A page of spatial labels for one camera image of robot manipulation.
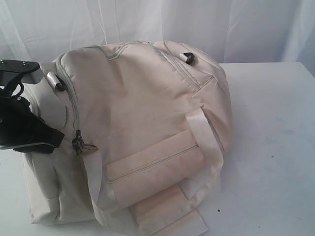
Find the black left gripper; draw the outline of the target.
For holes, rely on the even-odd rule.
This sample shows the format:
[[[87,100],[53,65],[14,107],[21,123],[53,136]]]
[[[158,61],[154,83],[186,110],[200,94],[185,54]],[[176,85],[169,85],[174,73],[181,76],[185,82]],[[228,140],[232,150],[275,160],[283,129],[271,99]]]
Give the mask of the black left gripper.
[[[14,151],[52,153],[59,148],[64,133],[32,117],[30,102],[24,97],[0,99],[0,146]]]

